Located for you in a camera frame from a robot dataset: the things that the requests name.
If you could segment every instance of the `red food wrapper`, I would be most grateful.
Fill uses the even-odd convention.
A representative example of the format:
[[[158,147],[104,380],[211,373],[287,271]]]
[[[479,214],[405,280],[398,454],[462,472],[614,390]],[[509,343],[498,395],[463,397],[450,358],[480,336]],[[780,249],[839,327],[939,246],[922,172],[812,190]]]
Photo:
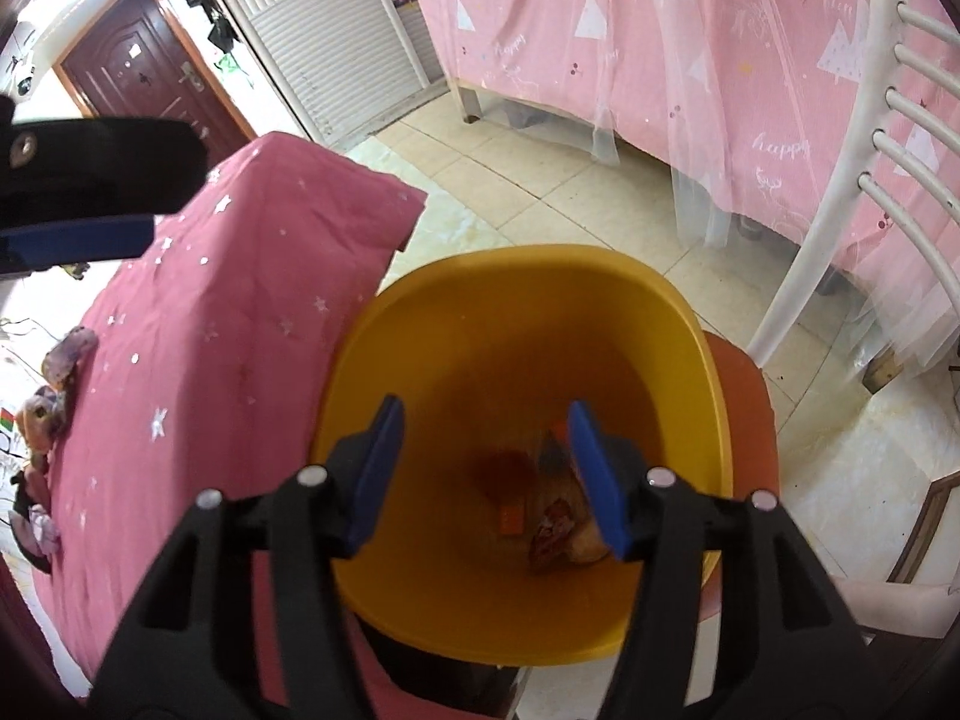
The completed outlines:
[[[563,555],[575,527],[573,509],[568,502],[558,498],[550,504],[530,542],[530,567],[534,570],[546,568]]]

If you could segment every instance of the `chair backrest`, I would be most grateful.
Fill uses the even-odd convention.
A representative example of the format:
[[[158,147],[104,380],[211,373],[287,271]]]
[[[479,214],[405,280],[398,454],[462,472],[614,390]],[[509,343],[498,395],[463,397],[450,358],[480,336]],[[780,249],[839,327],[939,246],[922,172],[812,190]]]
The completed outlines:
[[[907,28],[921,29],[960,49],[960,33],[952,25],[923,15],[902,0],[870,0],[863,79],[836,167],[803,245],[747,347],[747,353],[760,367],[770,360],[827,272],[861,194],[867,194],[880,206],[917,247],[960,316],[960,278],[915,218],[871,174],[877,156],[885,154],[913,176],[960,224],[960,200],[956,194],[933,170],[885,131],[891,114],[896,112],[960,156],[960,135],[942,119],[896,90],[899,70],[909,67],[960,100],[960,77],[906,47],[902,38]]]

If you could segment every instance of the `wooden door frame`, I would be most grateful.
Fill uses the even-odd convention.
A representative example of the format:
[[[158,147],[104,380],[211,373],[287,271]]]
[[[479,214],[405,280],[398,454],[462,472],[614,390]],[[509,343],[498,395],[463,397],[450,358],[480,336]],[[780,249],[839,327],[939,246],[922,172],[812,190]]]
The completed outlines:
[[[61,55],[56,57],[56,62],[53,64],[53,71],[56,78],[59,79],[61,84],[64,84],[66,93],[70,95],[75,105],[80,108],[80,113],[83,114],[83,117],[88,119],[96,117],[97,114],[94,113],[93,105],[90,103],[88,97],[74,84],[73,80],[70,79],[69,73],[64,69],[64,60],[69,57],[70,52],[77,47],[78,43],[86,37],[86,33],[90,32],[90,29],[93,29],[104,15],[107,15],[107,12],[119,1],[121,0],[110,0],[100,8],[80,32],[77,33],[73,40],[67,44],[67,47],[61,52]],[[184,25],[176,18],[176,13],[174,13],[170,7],[169,2],[167,0],[154,1],[157,4],[157,9],[160,10],[160,14],[163,16],[163,20],[165,20],[176,40],[184,47],[184,50],[190,57],[194,68],[203,76],[203,80],[208,84],[210,89],[213,90],[213,94],[217,95],[217,99],[224,106],[224,109],[227,110],[227,114],[236,122],[237,127],[240,127],[240,131],[243,132],[244,135],[251,141],[255,140],[256,132],[253,130],[253,127],[250,126],[246,117],[240,113],[236,104],[230,99],[230,95],[227,94],[227,90],[224,89],[223,84],[220,84],[220,80],[216,74],[213,73],[213,70],[210,70],[210,67],[206,64],[205,60],[203,60],[203,55],[200,54],[197,44],[193,42],[193,39],[187,34],[186,29],[184,29]]]

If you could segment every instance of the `brown door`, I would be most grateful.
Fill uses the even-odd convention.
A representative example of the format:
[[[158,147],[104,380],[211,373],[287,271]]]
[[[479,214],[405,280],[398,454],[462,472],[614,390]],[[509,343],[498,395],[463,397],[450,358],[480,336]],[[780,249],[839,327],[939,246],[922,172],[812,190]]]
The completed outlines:
[[[61,68],[97,116],[190,122],[213,166],[251,139],[224,104],[226,93],[197,64],[156,0],[118,0],[80,38]]]

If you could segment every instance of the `pink bed curtain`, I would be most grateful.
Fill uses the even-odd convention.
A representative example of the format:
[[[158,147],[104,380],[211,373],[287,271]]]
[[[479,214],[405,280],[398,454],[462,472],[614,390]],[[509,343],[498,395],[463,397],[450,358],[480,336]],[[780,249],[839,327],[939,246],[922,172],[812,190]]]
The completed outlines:
[[[615,130],[669,163],[685,242],[723,245],[733,215],[803,242],[859,88],[870,0],[419,1],[452,79]],[[938,0],[905,1],[949,22]],[[906,43],[960,70],[960,52],[918,30]],[[960,127],[960,103],[943,90],[906,70],[896,85]],[[888,131],[960,187],[960,160],[923,129],[892,117]],[[912,178],[885,157],[875,177],[960,259],[960,231]],[[835,264],[901,352],[926,364],[955,335],[932,273],[872,202]]]

